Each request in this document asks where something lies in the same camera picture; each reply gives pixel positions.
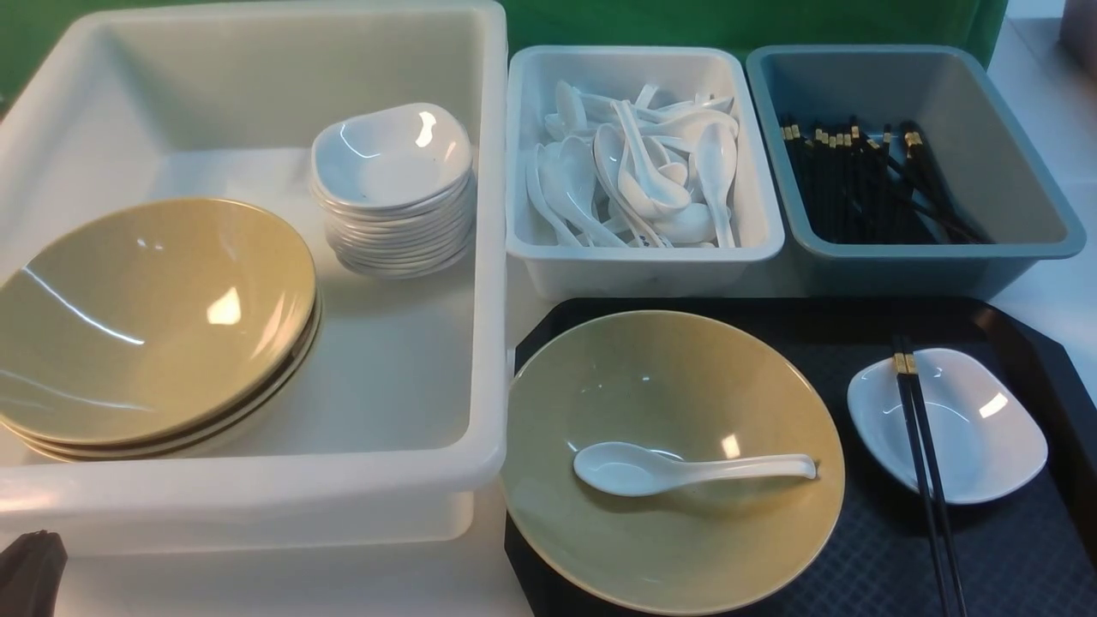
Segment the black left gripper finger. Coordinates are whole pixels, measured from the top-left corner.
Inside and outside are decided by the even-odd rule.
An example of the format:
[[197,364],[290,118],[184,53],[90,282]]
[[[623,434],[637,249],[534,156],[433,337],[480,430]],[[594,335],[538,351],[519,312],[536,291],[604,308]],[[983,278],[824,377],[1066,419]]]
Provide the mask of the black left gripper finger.
[[1,614],[52,616],[67,561],[59,534],[18,536],[1,554]]

